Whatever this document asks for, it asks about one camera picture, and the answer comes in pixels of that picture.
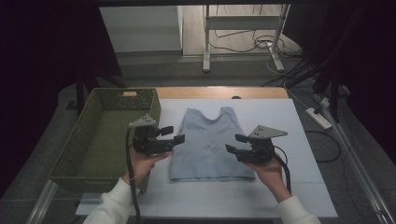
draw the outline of tank top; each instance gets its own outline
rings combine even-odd
[[[254,172],[227,152],[225,144],[250,149],[235,140],[244,134],[231,107],[220,110],[216,119],[208,119],[197,109],[188,108],[177,134],[185,142],[173,149],[170,178],[174,181],[253,180]]]

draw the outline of white sleeve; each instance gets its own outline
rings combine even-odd
[[[283,224],[320,224],[319,219],[308,213],[296,196],[279,203],[276,210]]]
[[[101,203],[84,220],[85,224],[126,223],[131,213],[132,192],[131,186],[121,178],[109,193],[103,193]]]

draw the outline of human arm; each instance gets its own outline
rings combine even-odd
[[[244,164],[253,169],[260,181],[273,193],[278,205],[276,211],[284,224],[319,224],[318,218],[308,213],[296,196],[283,183],[282,166],[275,159],[265,164]]]
[[[169,153],[146,156],[137,153],[133,148],[131,152],[132,166],[134,167],[134,180],[140,184],[155,162],[168,157]],[[87,216],[84,223],[126,223],[132,208],[132,192],[128,170],[119,179],[116,186],[109,193],[103,193],[101,203]]]

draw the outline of hand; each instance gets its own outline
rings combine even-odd
[[[144,154],[136,152],[134,148],[131,148],[130,155],[132,167],[134,168],[134,182],[136,183],[136,185],[138,185],[140,184],[140,182],[142,182],[143,178],[146,176],[149,170],[154,167],[155,162],[167,158],[170,155],[170,152],[165,152],[154,156],[146,156]],[[123,181],[125,181],[125,183],[129,185],[131,184],[129,181],[128,170],[126,170],[122,179]]]
[[[269,162],[260,165],[247,162],[244,164],[256,172],[260,181],[271,190],[279,203],[291,197],[283,183],[282,166],[276,159],[272,158]]]

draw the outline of plastic basket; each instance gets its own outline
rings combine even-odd
[[[90,94],[49,179],[71,192],[107,192],[126,170],[128,124],[149,114],[160,120],[155,89],[97,88]],[[144,193],[147,176],[140,184]]]

